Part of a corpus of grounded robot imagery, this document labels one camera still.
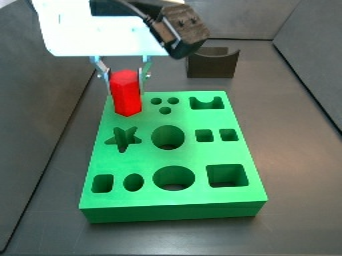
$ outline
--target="black holder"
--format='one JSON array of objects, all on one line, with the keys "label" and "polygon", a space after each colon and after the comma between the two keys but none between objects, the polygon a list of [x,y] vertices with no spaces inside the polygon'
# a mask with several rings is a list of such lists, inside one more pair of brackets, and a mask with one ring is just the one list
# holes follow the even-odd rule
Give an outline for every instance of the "black holder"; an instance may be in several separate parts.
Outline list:
[{"label": "black holder", "polygon": [[227,47],[202,47],[187,57],[189,78],[233,78],[241,50],[229,54]]}]

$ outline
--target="star-shaped hole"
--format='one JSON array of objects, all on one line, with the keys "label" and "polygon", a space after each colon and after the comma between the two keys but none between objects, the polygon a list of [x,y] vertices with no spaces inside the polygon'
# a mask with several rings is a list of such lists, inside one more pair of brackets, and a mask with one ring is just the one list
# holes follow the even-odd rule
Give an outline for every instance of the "star-shaped hole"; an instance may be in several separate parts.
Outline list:
[{"label": "star-shaped hole", "polygon": [[123,130],[119,127],[114,128],[114,137],[106,140],[107,145],[118,145],[118,150],[125,153],[131,144],[141,144],[142,139],[135,136],[138,127],[133,127],[129,130]]}]

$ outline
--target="table surface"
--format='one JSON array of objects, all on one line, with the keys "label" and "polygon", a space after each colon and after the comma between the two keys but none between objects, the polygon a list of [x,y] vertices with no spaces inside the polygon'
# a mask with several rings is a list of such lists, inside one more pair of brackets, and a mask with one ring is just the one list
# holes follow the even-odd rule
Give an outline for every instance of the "table surface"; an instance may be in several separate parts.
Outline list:
[{"label": "table surface", "polygon": [[147,91],[227,92],[270,198],[258,216],[89,224],[78,204],[106,100],[94,78],[6,254],[342,253],[341,134],[270,41],[209,46],[242,50],[234,79],[187,79],[185,61],[155,57]]}]

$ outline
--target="green foam board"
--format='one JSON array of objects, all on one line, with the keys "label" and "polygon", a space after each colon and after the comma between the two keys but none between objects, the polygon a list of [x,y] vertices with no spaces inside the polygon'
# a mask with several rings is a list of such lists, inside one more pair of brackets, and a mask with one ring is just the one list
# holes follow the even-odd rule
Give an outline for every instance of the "green foam board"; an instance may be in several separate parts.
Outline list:
[{"label": "green foam board", "polygon": [[91,223],[256,216],[268,195],[225,92],[109,97],[79,208]]}]

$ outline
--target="red block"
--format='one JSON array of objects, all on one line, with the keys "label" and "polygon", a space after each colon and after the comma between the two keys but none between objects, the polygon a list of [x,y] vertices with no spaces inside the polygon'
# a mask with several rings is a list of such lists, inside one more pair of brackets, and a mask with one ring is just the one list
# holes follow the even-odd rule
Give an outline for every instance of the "red block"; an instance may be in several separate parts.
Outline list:
[{"label": "red block", "polygon": [[127,117],[142,112],[138,72],[133,70],[114,72],[110,86],[115,112]]}]

